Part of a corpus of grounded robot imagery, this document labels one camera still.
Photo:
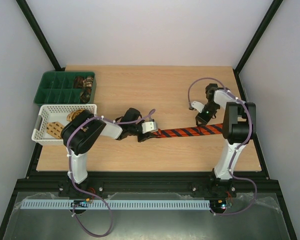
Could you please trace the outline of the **orange navy striped tie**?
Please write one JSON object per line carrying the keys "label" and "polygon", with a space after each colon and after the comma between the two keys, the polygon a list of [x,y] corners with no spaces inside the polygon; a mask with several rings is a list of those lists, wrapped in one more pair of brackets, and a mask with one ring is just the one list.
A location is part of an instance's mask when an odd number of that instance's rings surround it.
{"label": "orange navy striped tie", "polygon": [[157,139],[182,138],[182,137],[220,135],[222,134],[222,130],[223,130],[223,124],[218,123],[218,124],[184,127],[184,128],[159,129],[153,134],[154,137]]}

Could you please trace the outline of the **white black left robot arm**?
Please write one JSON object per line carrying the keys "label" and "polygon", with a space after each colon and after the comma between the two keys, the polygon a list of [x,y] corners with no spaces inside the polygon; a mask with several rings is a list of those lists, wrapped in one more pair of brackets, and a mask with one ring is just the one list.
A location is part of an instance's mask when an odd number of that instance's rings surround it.
{"label": "white black left robot arm", "polygon": [[84,110],[67,124],[60,136],[67,150],[68,177],[75,184],[81,184],[88,177],[88,151],[99,137],[108,137],[117,141],[129,136],[136,136],[139,142],[158,130],[158,125],[152,115],[142,116],[140,111],[129,108],[124,116],[109,120],[104,116],[96,116]]}

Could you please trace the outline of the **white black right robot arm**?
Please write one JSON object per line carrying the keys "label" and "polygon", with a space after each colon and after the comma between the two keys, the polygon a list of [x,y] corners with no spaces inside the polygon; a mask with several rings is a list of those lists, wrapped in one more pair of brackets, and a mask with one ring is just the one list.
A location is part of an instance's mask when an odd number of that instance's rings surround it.
{"label": "white black right robot arm", "polygon": [[222,180],[233,178],[234,167],[238,158],[256,133],[256,104],[245,102],[235,97],[227,88],[210,83],[205,88],[207,103],[191,102],[190,106],[198,111],[195,121],[197,126],[206,126],[216,116],[219,109],[224,109],[222,136],[225,139],[223,151],[214,167],[216,179],[208,183],[208,191],[219,196],[226,189]]}

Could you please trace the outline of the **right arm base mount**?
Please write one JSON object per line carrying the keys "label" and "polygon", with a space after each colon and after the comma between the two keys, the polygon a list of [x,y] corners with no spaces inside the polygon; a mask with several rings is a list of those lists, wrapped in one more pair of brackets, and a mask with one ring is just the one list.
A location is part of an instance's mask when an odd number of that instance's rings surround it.
{"label": "right arm base mount", "polygon": [[206,179],[195,181],[190,185],[192,195],[205,199],[223,199],[236,197],[236,189],[232,180]]}

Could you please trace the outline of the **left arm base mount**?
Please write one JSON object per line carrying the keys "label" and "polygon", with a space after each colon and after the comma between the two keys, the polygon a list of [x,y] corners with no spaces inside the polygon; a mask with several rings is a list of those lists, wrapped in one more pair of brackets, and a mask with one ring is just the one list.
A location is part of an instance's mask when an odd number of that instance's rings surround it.
{"label": "left arm base mount", "polygon": [[[88,178],[84,180],[80,184],[75,184],[77,188],[82,191],[93,193],[99,197],[103,195],[103,186],[98,185],[99,183],[96,181],[89,180]],[[83,199],[91,197],[91,195],[86,194],[82,191],[77,190],[72,181],[67,178],[66,180],[62,180],[58,183],[58,196],[59,197],[68,197],[70,199]]]}

